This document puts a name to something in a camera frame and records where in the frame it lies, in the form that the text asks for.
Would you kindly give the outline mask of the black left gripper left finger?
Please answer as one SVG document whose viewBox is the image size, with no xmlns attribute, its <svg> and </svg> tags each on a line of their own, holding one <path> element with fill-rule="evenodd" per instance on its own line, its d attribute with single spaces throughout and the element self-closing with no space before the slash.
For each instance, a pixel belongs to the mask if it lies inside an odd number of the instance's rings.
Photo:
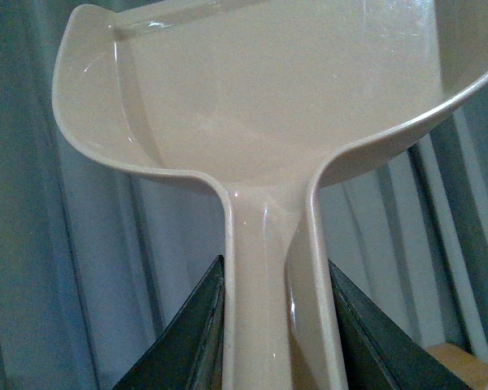
<svg viewBox="0 0 488 390">
<path fill-rule="evenodd" d="M 162 335 L 115 389 L 221 389 L 224 257 L 219 255 Z"/>
</svg>

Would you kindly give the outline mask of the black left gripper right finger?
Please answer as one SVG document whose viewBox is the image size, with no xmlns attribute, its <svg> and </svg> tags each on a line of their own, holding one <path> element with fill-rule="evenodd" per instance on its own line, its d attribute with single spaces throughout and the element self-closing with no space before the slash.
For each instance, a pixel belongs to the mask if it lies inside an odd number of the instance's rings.
<svg viewBox="0 0 488 390">
<path fill-rule="evenodd" d="M 469 389 L 329 262 L 350 389 Z"/>
</svg>

